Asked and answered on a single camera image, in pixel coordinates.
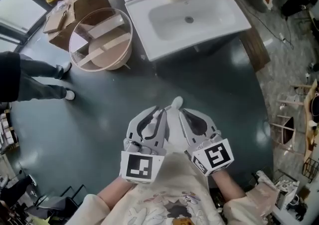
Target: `drain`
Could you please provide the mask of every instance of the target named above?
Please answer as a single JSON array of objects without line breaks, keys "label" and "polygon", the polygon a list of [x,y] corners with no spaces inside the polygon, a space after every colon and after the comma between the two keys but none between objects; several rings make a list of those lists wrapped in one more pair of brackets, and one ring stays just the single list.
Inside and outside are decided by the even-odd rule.
[{"label": "drain", "polygon": [[185,21],[186,21],[186,23],[193,23],[194,19],[191,16],[186,16]]}]

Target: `white sink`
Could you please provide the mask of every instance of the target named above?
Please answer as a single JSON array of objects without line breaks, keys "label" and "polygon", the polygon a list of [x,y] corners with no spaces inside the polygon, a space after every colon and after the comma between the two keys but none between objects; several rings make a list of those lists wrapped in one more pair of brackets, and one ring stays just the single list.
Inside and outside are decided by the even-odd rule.
[{"label": "white sink", "polygon": [[133,0],[126,7],[150,61],[251,27],[234,0]]}]

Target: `white sweatshirt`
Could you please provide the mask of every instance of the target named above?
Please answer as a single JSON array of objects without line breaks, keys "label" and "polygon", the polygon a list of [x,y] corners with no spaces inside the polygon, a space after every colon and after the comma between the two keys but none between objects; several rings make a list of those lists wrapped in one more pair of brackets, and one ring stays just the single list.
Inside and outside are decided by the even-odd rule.
[{"label": "white sweatshirt", "polygon": [[[224,206],[229,225],[261,225],[247,197]],[[165,157],[156,181],[138,184],[109,207],[87,195],[67,225],[223,225],[209,194],[207,178],[180,153]]]}]

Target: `dark green floor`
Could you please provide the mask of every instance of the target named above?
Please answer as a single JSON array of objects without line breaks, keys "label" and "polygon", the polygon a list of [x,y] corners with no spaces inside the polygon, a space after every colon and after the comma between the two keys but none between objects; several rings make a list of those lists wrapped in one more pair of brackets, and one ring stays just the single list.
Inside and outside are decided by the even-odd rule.
[{"label": "dark green floor", "polygon": [[[47,42],[42,30],[23,52],[51,64],[70,60],[67,52]],[[186,108],[211,116],[229,139],[235,157],[229,171],[238,182],[246,183],[252,171],[272,167],[264,99],[238,39],[213,56],[161,73],[140,55],[133,52],[131,70],[88,73],[73,66],[64,81],[39,79],[73,89],[76,99],[12,104],[20,140],[20,148],[8,155],[13,168],[19,170],[20,162],[42,193],[58,194],[81,184],[97,193],[119,174],[129,121],[153,105],[166,107],[178,95]]]}]

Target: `wooden stick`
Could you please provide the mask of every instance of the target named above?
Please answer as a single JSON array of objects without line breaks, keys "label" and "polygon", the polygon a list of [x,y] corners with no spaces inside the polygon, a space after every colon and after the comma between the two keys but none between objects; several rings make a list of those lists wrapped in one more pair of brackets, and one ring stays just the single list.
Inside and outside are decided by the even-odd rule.
[{"label": "wooden stick", "polygon": [[303,87],[303,88],[311,88],[311,85],[290,85],[292,87]]},{"label": "wooden stick", "polygon": [[304,105],[303,102],[294,102],[294,101],[286,101],[286,100],[277,100],[280,103],[288,103],[288,104],[296,104],[296,105]]},{"label": "wooden stick", "polygon": [[279,117],[279,118],[285,118],[285,119],[290,119],[290,118],[291,118],[291,117],[283,116],[283,115],[277,115],[277,117]]},{"label": "wooden stick", "polygon": [[279,125],[279,124],[275,124],[275,123],[270,123],[270,125],[273,125],[275,127],[281,127],[281,128],[284,128],[284,129],[287,129],[287,130],[291,130],[291,131],[294,131],[295,129],[293,128],[290,128],[290,127],[285,127],[285,126],[282,126],[282,125]]}]

